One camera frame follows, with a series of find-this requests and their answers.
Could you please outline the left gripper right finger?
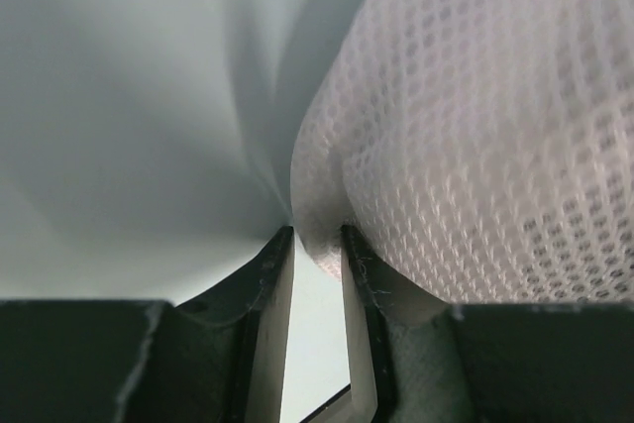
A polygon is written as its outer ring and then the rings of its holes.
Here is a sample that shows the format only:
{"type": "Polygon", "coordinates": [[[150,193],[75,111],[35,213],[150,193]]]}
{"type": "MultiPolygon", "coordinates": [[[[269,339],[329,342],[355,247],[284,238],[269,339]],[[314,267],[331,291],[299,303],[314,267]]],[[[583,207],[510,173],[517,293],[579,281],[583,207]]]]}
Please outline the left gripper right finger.
{"type": "Polygon", "coordinates": [[[629,422],[629,304],[448,304],[341,232],[357,422],[629,422]]]}

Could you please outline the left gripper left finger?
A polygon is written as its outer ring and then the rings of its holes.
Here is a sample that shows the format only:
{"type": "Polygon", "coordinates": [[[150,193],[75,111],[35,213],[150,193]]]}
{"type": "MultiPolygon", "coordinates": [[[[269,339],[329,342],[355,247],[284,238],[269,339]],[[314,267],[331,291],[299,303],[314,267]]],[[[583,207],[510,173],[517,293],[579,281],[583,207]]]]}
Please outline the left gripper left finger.
{"type": "Polygon", "coordinates": [[[294,262],[283,227],[247,264],[180,305],[1,304],[5,422],[276,422],[294,262]]]}

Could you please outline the white mesh laundry bag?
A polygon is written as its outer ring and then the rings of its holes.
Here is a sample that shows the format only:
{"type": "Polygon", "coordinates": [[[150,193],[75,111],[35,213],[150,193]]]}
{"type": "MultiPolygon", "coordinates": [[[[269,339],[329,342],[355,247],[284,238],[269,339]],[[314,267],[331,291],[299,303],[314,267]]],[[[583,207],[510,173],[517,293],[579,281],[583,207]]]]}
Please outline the white mesh laundry bag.
{"type": "Polygon", "coordinates": [[[291,161],[305,252],[357,227],[447,302],[633,296],[633,0],[365,0],[291,161]]]}

